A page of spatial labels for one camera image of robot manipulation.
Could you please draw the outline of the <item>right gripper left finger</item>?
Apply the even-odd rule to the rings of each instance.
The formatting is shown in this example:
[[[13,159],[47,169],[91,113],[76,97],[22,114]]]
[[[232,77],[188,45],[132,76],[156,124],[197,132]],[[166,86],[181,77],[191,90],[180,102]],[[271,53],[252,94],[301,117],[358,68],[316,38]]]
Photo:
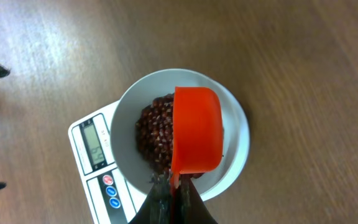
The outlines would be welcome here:
[[[170,172],[153,173],[153,184],[144,203],[129,224],[169,224],[172,211],[172,191]]]

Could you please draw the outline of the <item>orange measuring scoop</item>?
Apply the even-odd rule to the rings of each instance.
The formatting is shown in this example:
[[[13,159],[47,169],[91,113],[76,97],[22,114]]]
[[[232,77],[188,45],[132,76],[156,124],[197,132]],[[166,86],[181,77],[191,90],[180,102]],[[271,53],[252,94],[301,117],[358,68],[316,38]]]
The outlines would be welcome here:
[[[207,87],[177,86],[173,101],[172,180],[217,168],[223,158],[223,116],[218,95]]]

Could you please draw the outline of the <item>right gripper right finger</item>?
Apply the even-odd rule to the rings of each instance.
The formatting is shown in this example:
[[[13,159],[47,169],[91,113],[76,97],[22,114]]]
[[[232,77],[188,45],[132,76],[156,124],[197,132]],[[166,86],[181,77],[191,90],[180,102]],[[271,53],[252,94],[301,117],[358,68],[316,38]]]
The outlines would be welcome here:
[[[174,224],[217,224],[189,175],[182,175],[174,194]]]

